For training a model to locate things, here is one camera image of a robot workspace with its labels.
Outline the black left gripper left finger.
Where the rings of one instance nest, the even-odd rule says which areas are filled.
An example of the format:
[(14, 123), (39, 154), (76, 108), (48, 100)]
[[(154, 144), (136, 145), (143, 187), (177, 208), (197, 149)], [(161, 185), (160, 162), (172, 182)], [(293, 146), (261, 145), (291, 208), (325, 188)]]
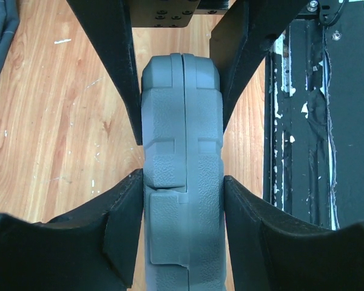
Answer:
[(143, 172), (49, 222), (0, 213), (0, 290), (127, 290), (143, 212)]

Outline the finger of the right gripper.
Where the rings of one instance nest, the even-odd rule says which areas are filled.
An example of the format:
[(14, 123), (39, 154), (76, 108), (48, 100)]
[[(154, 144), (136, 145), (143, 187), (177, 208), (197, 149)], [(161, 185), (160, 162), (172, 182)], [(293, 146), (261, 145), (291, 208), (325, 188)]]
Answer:
[(211, 31), (210, 58), (220, 75), (224, 129), (256, 69), (307, 3), (302, 0), (238, 0)]
[(119, 0), (67, 3), (124, 102), (136, 143), (142, 145), (141, 95), (129, 6)]

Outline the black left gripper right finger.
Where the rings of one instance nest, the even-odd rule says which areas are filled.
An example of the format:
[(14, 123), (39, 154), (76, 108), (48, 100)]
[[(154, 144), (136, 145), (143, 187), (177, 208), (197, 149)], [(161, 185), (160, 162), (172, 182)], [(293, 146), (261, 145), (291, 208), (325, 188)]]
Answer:
[(224, 178), (236, 290), (364, 290), (364, 222), (329, 230), (299, 220)]

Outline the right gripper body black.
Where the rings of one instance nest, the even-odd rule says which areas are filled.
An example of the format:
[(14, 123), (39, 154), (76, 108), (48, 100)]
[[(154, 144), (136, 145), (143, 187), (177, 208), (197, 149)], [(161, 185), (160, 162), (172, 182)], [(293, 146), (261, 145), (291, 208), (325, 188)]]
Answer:
[(132, 28), (183, 28), (193, 15), (225, 15), (241, 1), (126, 1), (127, 25)]

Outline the grey plastic tool case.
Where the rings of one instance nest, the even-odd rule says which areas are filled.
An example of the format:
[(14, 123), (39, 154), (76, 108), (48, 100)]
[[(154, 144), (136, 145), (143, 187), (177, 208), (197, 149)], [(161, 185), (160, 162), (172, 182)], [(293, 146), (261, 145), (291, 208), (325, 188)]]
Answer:
[(208, 58), (154, 56), (142, 75), (147, 290), (224, 290), (223, 99)]

